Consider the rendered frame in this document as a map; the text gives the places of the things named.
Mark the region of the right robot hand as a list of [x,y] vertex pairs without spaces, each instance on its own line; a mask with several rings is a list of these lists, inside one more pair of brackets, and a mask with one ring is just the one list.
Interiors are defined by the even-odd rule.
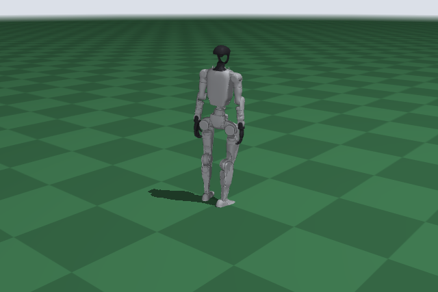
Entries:
[[238,129],[240,130],[240,140],[236,144],[240,144],[242,142],[242,138],[244,136],[244,129],[243,124],[241,122],[238,123]]

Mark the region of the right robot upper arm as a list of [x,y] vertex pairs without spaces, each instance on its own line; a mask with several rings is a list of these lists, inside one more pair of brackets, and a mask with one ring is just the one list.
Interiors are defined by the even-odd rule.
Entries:
[[230,80],[233,82],[233,91],[234,91],[234,103],[236,105],[240,105],[240,99],[242,96],[242,76],[237,72],[230,72]]

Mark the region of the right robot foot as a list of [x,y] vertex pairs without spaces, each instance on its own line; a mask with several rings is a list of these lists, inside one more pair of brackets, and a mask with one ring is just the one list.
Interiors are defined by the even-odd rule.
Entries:
[[227,205],[233,204],[235,201],[227,199],[227,201],[223,202],[221,199],[219,199],[216,203],[216,207],[225,207]]

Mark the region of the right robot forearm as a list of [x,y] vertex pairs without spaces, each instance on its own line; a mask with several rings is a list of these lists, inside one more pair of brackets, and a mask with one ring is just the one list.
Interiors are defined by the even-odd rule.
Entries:
[[239,122],[241,122],[243,124],[243,126],[245,125],[245,122],[244,122],[244,104],[245,104],[245,98],[242,97],[240,99],[240,106],[236,107],[236,110],[237,110],[237,126],[238,126]]

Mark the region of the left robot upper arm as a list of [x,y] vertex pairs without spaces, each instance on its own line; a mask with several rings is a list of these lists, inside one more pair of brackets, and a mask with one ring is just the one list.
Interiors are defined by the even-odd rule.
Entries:
[[209,69],[203,69],[200,71],[199,76],[199,93],[198,99],[205,100],[207,97],[207,93],[205,92],[207,88],[207,71]]

